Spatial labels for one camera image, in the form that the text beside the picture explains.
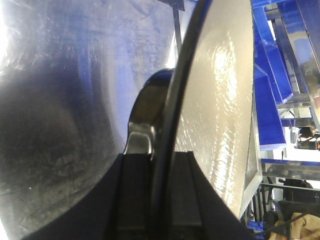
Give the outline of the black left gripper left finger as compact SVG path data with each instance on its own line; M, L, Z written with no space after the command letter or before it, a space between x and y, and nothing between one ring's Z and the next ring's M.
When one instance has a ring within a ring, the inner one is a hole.
M75 206L28 240L149 240L147 154L120 154Z

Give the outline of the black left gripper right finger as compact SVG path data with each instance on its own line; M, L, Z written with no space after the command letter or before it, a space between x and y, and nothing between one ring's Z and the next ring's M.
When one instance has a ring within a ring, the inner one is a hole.
M251 240L215 192L194 153L175 152L170 169L165 240Z

